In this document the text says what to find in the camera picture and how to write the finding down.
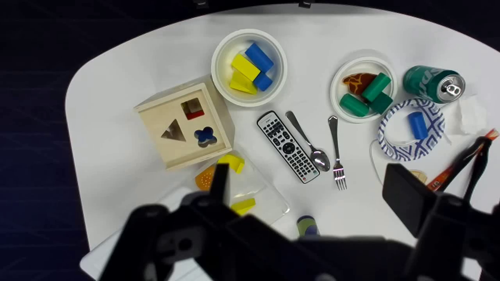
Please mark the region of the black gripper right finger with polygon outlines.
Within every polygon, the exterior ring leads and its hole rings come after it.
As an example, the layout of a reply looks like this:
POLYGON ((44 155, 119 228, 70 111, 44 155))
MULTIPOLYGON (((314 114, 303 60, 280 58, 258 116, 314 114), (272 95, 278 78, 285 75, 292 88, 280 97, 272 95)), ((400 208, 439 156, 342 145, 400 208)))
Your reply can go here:
POLYGON ((402 164, 388 164, 383 198, 405 228, 419 238, 431 214, 438 195, 402 164))

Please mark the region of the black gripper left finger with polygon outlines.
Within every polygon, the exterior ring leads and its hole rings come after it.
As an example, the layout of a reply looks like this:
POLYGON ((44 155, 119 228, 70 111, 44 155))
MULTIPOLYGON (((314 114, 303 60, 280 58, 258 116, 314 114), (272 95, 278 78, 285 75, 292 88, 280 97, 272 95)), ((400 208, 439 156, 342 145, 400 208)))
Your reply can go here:
POLYGON ((228 172, 230 172, 228 164, 217 164, 216 166, 210 195, 219 203, 225 202, 228 172))

